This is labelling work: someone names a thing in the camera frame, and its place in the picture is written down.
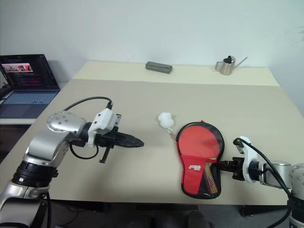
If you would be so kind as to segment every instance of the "black cable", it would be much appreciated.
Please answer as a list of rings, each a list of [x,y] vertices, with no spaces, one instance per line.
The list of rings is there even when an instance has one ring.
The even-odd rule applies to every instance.
[[[78,208],[76,208],[77,209],[77,212],[76,212],[76,216],[71,220],[71,221],[69,221],[69,222],[67,222],[66,224],[64,224],[63,226],[67,226],[68,224],[71,224],[72,222],[74,222],[75,221],[75,219],[78,217],[78,215],[79,215],[79,210],[78,210]]]
[[[291,212],[291,208],[288,208],[287,212],[284,214],[284,216],[280,220],[278,220],[277,222],[275,222],[274,224],[270,225],[267,228],[273,228],[273,227],[276,227],[277,225],[280,225],[282,222],[284,222],[286,220],[286,218],[288,218],[290,212]]]
[[[80,100],[80,101],[77,101],[77,102],[71,104],[69,107],[65,108],[63,111],[67,111],[67,110],[73,108],[74,106],[76,106],[76,105],[78,105],[78,104],[80,104],[80,103],[83,103],[83,102],[89,101],[89,100],[94,100],[94,99],[104,99],[104,100],[108,100],[109,103],[108,103],[108,105],[107,105],[107,108],[112,109],[113,103],[112,103],[112,100],[111,100],[110,98],[105,97],[105,96],[92,96],[92,97],[88,97],[88,98],[82,99],[82,100]]]
[[[51,198],[49,196],[49,192],[47,192],[47,228],[51,228],[51,220],[52,220],[52,205]]]
[[[68,211],[74,212],[74,213],[76,213],[77,211],[78,211],[78,212],[85,212],[85,211],[87,211],[86,209],[79,210],[77,207],[69,207],[69,206],[65,206],[65,207],[66,207],[66,209],[67,209]]]
[[[88,159],[92,159],[92,158],[96,157],[97,154],[98,154],[98,152],[99,152],[98,146],[96,146],[96,153],[95,153],[93,156],[87,157],[87,158],[81,157],[81,156],[79,156],[78,154],[75,153],[75,151],[74,151],[73,146],[72,146],[71,143],[70,143],[70,150],[71,150],[72,154],[73,154],[75,157],[77,157],[77,158],[79,158],[79,159],[84,159],[84,160],[88,160]]]
[[[256,151],[266,162],[267,164],[271,167],[271,169],[273,170],[273,172],[275,173],[274,178],[277,180],[277,182],[281,185],[282,189],[286,192],[286,194],[288,196],[291,196],[290,191],[288,190],[287,186],[285,185],[285,182],[283,181],[281,175],[278,173],[278,171],[276,170],[276,168],[274,167],[274,165],[271,163],[271,161],[261,152],[259,151],[256,147],[254,147],[253,145],[251,145],[250,143],[248,143],[247,141],[245,141],[244,139],[241,138],[236,138],[233,141],[233,144],[237,145],[236,141],[241,141],[242,143],[245,143],[247,146],[249,146],[251,149],[253,149],[254,151]]]

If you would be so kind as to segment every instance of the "laptop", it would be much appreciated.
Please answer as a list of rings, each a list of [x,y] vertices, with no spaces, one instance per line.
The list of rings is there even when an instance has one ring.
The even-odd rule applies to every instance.
[[[12,89],[0,118],[36,119],[60,91],[43,54],[0,56],[0,70]]]

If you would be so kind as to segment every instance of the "white desk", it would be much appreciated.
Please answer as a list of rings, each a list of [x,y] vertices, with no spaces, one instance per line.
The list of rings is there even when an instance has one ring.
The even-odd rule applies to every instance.
[[[144,64],[87,62],[56,96],[0,165],[0,190],[15,172],[32,137],[47,117],[89,96],[104,95],[122,115],[119,131],[145,142],[142,148],[114,147],[107,162],[79,160],[68,153],[51,182],[58,200],[104,202],[284,205],[284,191],[248,184],[222,172],[222,193],[213,200],[193,199],[181,191],[181,164],[174,141],[157,122],[157,115],[174,115],[173,127],[200,121],[223,134],[223,160],[240,156],[233,139],[247,136],[271,160],[304,162],[304,119],[266,68],[240,68],[230,76],[211,67],[173,66],[171,74],[147,71]],[[82,103],[72,112],[92,121],[106,102]],[[95,151],[76,148],[89,156]]]

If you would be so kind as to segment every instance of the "robotic arm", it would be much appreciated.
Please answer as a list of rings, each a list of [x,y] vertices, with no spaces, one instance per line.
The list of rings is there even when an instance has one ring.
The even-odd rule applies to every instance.
[[[36,213],[31,214],[30,218],[29,215],[25,215],[25,218],[19,221],[23,216],[17,218],[19,208],[11,206],[15,203],[14,199],[24,199],[29,205],[36,203],[38,209],[40,201],[48,193],[49,183],[58,175],[57,167],[61,164],[68,148],[70,147],[72,153],[76,155],[72,145],[84,147],[87,144],[96,147],[96,154],[90,158],[98,154],[98,146],[106,147],[101,163],[105,163],[109,150],[115,145],[122,147],[144,145],[141,140],[118,132],[121,115],[115,115],[111,108],[112,104],[108,105],[96,115],[92,123],[70,111],[54,113],[47,119],[47,127],[32,139],[23,161],[0,195],[0,224],[10,224],[17,220],[27,226],[31,225]]]
[[[233,143],[243,157],[233,157],[233,161],[220,161],[220,170],[232,172],[233,179],[254,183],[259,181],[263,185],[283,188],[288,195],[287,205],[291,228],[304,228],[304,164],[291,164],[284,161],[269,161],[268,158],[255,148],[251,141],[241,136]],[[264,161],[257,160],[257,154]]]

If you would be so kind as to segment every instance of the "black floor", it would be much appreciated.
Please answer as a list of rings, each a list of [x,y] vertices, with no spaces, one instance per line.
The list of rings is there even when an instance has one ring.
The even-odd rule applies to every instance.
[[[27,124],[0,125],[0,163],[29,127]]]
[[[63,205],[52,203],[52,227],[66,224],[67,228],[127,228],[130,222],[141,219],[148,214],[155,218],[157,228],[184,228],[184,217],[190,210],[143,210],[138,209],[135,204],[113,204],[107,213],[83,211],[75,208],[67,208]],[[215,228],[265,228],[279,220],[285,211],[273,212],[253,217],[242,217],[236,205],[198,205],[198,210],[205,219],[213,224]],[[278,226],[287,228],[288,219]]]

